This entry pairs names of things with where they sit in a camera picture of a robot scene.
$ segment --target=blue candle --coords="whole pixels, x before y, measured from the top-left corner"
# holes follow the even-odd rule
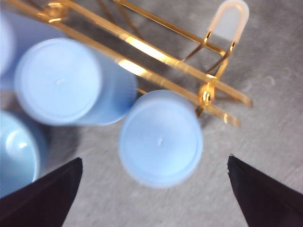
[[[119,154],[127,172],[151,187],[185,180],[202,155],[203,137],[194,107],[168,90],[143,95],[121,129]]]
[[[67,38],[30,48],[15,74],[24,110],[49,125],[110,124],[136,97],[135,76],[101,53]]]
[[[13,90],[16,65],[24,52],[38,42],[65,35],[50,25],[2,9],[0,17],[1,88]]]
[[[0,112],[0,197],[36,180],[47,163],[47,148],[39,129],[28,119]]]

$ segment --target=candle top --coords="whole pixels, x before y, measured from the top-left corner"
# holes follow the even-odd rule
[[[1,110],[1,197],[28,183],[39,174],[39,151],[31,131],[14,115]]]
[[[203,138],[192,105],[159,90],[142,96],[123,124],[120,157],[126,170],[152,187],[175,185],[188,177],[202,154]]]
[[[21,58],[15,88],[23,108],[38,121],[65,124],[85,115],[102,87],[96,53],[67,38],[40,42]]]

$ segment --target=gold metal rack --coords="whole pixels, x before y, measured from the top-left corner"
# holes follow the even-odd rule
[[[221,117],[225,123],[231,123],[234,126],[239,127],[240,122],[239,120],[227,113],[226,111],[222,110],[221,108],[215,106],[213,104],[213,101],[215,100],[215,89],[219,89],[223,91],[224,93],[230,95],[232,98],[239,100],[243,102],[247,106],[252,106],[252,100],[247,97],[245,94],[241,93],[240,91],[224,84],[220,81],[220,78],[222,74],[224,73],[230,55],[233,53],[234,48],[236,44],[238,43],[240,36],[242,34],[242,31],[245,26],[245,15],[244,12],[240,6],[238,6],[236,3],[230,3],[227,2],[223,5],[223,7],[220,7],[217,11],[215,17],[213,18],[213,21],[211,22],[208,31],[206,33],[206,36],[204,38],[198,37],[174,24],[171,24],[167,22],[166,20],[157,17],[156,15],[126,1],[126,0],[113,0],[113,2],[116,4],[117,8],[121,12],[122,16],[130,26],[130,28],[135,33],[132,34],[123,28],[116,25],[114,17],[109,12],[108,8],[104,4],[102,0],[97,0],[99,6],[103,9],[106,17],[105,19],[99,15],[94,14],[93,12],[85,9],[84,7],[80,6],[79,4],[71,1],[71,0],[55,0],[47,3],[45,7],[40,7],[38,4],[36,4],[32,0],[22,1],[22,0],[5,0],[6,2],[10,3],[11,5],[15,6],[19,10],[27,13],[28,15],[34,17],[35,19],[38,19],[42,22],[51,24],[52,26],[62,30],[65,32],[66,35],[69,37],[76,39],[82,43],[88,44],[100,52],[102,52],[107,57],[114,60],[119,66],[122,68],[130,71],[131,73],[144,78],[148,81],[151,81],[160,87],[163,87],[165,89],[173,90],[185,98],[187,98],[189,101],[191,101],[194,105],[197,106],[197,115],[199,116],[203,110],[207,111],[210,114],[216,115],[218,117]],[[210,42],[210,38],[213,34],[213,31],[216,27],[216,24],[218,23],[218,20],[222,16],[225,10],[228,9],[228,7],[236,6],[239,8],[239,11],[242,12],[241,19],[238,24],[238,28],[236,30],[236,33],[232,39],[232,42],[228,48],[228,50],[224,50],[223,48],[213,44]],[[134,23],[132,22],[131,18],[128,16],[127,11],[125,8],[128,8],[164,27],[167,29],[170,29],[171,31],[180,34],[184,37],[186,37],[189,40],[192,40],[196,43],[198,43],[197,48],[195,48],[187,57],[184,59],[177,59],[168,53],[164,52],[163,50],[153,46],[146,40],[144,40],[143,36],[140,34],[140,31],[136,28]],[[120,38],[121,40],[125,41],[129,45],[135,47],[136,49],[142,51],[143,53],[153,57],[154,59],[172,67],[179,71],[184,72],[185,74],[191,75],[200,81],[202,81],[202,84],[199,88],[199,91],[197,94],[192,93],[188,91],[187,89],[181,87],[180,85],[164,78],[162,75],[159,75],[148,68],[132,61],[131,59],[128,59],[124,57],[123,55],[113,51],[112,49],[106,47],[105,45],[101,44],[100,42],[84,35],[83,33],[73,29],[72,27],[66,25],[64,23],[65,19],[68,18],[70,11],[73,10],[77,12],[79,15],[84,17],[85,19],[89,20],[90,22],[94,23],[95,25],[98,25],[100,28],[106,30],[107,32],[115,35],[116,37]],[[212,66],[210,67],[206,72],[203,72],[199,69],[196,69],[192,66],[190,66],[187,63],[187,60],[191,58],[194,54],[196,54],[199,50],[202,48],[207,48],[221,56],[221,58]],[[215,74],[211,74],[211,71],[214,69],[217,69]],[[138,89],[141,93],[146,93],[142,89]]]

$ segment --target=candle wick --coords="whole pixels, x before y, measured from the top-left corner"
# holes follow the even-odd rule
[[[63,82],[65,82],[65,78],[58,79],[55,81],[55,85],[58,86],[58,85],[62,84]]]
[[[163,138],[160,138],[160,139],[158,140],[158,146],[159,146],[159,147],[162,146],[162,142],[163,142]]]

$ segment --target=gray carpet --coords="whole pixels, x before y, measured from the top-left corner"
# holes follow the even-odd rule
[[[102,14],[94,1],[81,2]],[[203,37],[222,0],[131,2]],[[303,192],[303,1],[246,2],[250,18],[222,80],[252,97],[254,108],[229,100],[217,102],[240,117],[240,130],[203,114],[204,152],[196,171],[184,183],[169,189],[150,189],[130,178],[118,157],[122,121],[105,127],[45,127],[51,140],[48,171],[74,157],[83,158],[82,181],[65,227],[247,226],[227,175],[231,153]],[[146,39],[176,57],[186,56],[195,47],[141,17],[132,17]],[[118,22],[125,26],[121,17]],[[196,91],[199,84],[188,76],[150,59],[142,60],[140,53],[92,26],[74,24]],[[190,63],[205,69],[214,59],[215,56],[202,51]],[[2,93],[1,102],[4,109],[19,109],[8,92]]]

